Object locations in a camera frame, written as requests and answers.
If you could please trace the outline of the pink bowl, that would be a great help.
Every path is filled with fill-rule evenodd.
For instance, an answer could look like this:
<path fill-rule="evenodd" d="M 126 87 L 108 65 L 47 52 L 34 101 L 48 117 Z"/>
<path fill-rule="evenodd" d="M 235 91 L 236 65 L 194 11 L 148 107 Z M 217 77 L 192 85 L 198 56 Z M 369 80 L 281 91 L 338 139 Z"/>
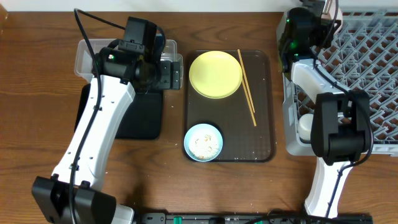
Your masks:
<path fill-rule="evenodd" d="M 339 33 L 343 23 L 343 13 L 337 0 L 325 0 L 321 18 L 328 21 L 336 19 L 335 24 L 333 25 L 332 33 Z"/>

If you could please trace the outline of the white cup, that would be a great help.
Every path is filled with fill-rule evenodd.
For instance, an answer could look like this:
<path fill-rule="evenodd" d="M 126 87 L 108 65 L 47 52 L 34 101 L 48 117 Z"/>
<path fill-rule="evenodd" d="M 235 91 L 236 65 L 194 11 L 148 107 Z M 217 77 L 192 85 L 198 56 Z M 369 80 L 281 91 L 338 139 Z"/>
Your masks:
<path fill-rule="evenodd" d="M 312 130 L 313 115 L 305 114 L 298 120 L 298 136 L 304 143 L 310 143 L 310 136 Z"/>

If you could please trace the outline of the light blue bowl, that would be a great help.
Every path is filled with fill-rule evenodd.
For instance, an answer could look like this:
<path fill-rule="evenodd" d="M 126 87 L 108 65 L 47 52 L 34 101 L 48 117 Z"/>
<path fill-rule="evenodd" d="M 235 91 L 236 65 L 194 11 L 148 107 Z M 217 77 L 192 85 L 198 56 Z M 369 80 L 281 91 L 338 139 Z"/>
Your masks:
<path fill-rule="evenodd" d="M 223 137 L 221 132 L 210 124 L 196 124 L 186 132 L 183 146 L 190 159 L 209 162 L 221 153 Z"/>

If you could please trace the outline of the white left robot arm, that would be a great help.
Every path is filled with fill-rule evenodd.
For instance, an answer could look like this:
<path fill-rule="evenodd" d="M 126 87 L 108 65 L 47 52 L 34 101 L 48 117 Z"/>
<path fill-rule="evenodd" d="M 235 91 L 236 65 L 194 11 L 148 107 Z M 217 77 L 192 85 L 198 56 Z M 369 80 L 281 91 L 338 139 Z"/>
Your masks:
<path fill-rule="evenodd" d="M 122 39 L 78 44 L 75 73 L 86 80 L 72 141 L 49 178 L 37 177 L 32 195 L 49 223 L 132 223 L 134 210 L 102 192 L 116 138 L 159 135 L 165 90 L 179 90 L 182 63 L 165 53 L 153 22 L 130 17 Z"/>

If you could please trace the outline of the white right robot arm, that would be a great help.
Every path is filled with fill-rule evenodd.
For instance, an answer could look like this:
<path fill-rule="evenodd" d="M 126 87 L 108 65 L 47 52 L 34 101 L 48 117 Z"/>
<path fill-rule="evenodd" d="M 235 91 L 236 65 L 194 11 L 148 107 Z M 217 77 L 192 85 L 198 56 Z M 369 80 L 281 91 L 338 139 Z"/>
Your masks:
<path fill-rule="evenodd" d="M 337 206 L 350 170 L 367 161 L 374 135 L 369 117 L 369 95 L 350 90 L 322 66 L 312 47 L 329 47 L 342 24 L 338 1 L 303 1 L 284 13 L 277 28 L 281 72 L 314 102 L 310 137 L 317 167 L 304 206 L 313 222 L 335 222 Z"/>

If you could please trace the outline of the yellow plate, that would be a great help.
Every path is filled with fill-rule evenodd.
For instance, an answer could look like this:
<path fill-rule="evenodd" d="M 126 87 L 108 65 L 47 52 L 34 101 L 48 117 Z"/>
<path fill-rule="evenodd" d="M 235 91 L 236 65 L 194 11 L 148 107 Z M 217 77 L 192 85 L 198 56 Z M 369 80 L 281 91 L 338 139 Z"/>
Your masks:
<path fill-rule="evenodd" d="M 241 86 L 243 71 L 231 54 L 209 51 L 192 62 L 189 80 L 193 89 L 202 96 L 221 99 L 232 95 Z"/>

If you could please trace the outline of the rice and shell waste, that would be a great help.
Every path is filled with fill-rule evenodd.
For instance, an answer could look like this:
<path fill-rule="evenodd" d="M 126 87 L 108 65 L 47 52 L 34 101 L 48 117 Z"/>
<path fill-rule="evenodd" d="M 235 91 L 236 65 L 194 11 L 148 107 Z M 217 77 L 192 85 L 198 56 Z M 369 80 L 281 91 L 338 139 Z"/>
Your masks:
<path fill-rule="evenodd" d="M 199 160 L 208 160 L 219 151 L 219 144 L 214 134 L 194 134 L 189 144 L 190 152 Z"/>

